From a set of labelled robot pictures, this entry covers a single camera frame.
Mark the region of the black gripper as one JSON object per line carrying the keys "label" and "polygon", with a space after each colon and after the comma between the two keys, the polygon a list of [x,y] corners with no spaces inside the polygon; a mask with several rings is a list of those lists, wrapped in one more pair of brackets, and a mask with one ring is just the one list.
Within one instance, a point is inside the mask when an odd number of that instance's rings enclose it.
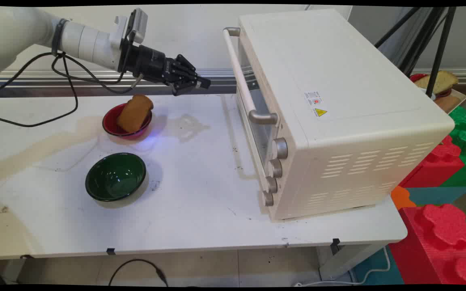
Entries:
{"label": "black gripper", "polygon": [[134,77],[142,74],[146,81],[170,85],[174,96],[198,88],[207,90],[211,86],[211,80],[200,77],[196,68],[183,55],[177,55],[174,60],[166,57],[163,52],[143,45],[122,44],[119,73],[122,72],[131,72]]}

